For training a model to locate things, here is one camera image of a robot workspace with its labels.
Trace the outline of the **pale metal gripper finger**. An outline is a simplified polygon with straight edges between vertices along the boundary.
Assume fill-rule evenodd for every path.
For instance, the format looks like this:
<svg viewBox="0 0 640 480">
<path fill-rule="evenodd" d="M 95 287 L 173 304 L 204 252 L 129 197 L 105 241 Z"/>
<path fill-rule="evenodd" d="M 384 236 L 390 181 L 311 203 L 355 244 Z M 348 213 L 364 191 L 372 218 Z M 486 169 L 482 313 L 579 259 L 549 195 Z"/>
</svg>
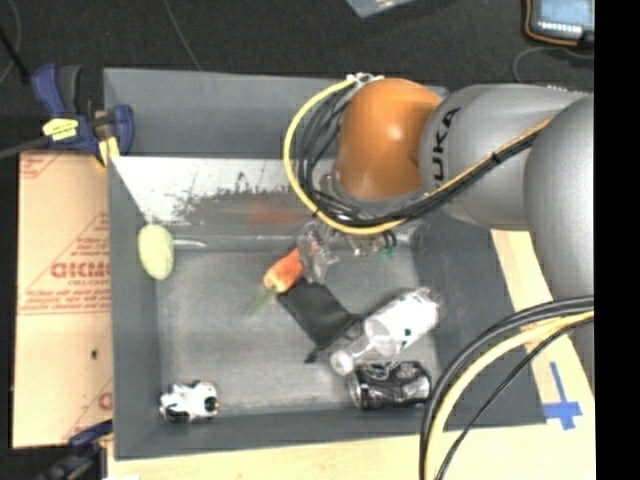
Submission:
<svg viewBox="0 0 640 480">
<path fill-rule="evenodd" d="M 339 257 L 332 251 L 315 250 L 307 257 L 305 278 L 316 284 L 324 284 L 330 267 L 339 261 Z"/>
<path fill-rule="evenodd" d="M 306 223 L 297 235 L 297 248 L 302 264 L 320 263 L 325 260 L 323 224 Z"/>
</svg>

